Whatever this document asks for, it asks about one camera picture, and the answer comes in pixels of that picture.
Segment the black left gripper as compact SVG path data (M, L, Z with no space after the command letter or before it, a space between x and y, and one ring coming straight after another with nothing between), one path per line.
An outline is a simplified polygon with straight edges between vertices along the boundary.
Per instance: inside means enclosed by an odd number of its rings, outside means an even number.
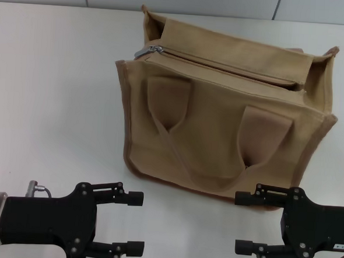
M66 258L142 257L144 241L88 243L96 227L97 204L140 207L143 201L143 192L127 192L122 182L79 183L62 198L11 196L0 217L0 240L4 245L57 245Z

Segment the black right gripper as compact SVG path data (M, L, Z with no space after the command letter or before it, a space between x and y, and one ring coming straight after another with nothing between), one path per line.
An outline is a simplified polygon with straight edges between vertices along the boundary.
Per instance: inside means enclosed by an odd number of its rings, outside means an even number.
M237 191L235 205L283 208L281 236L285 245L235 240L235 254L257 258L313 258L317 252L344 252L344 207L319 205L301 188L258 183L255 193Z

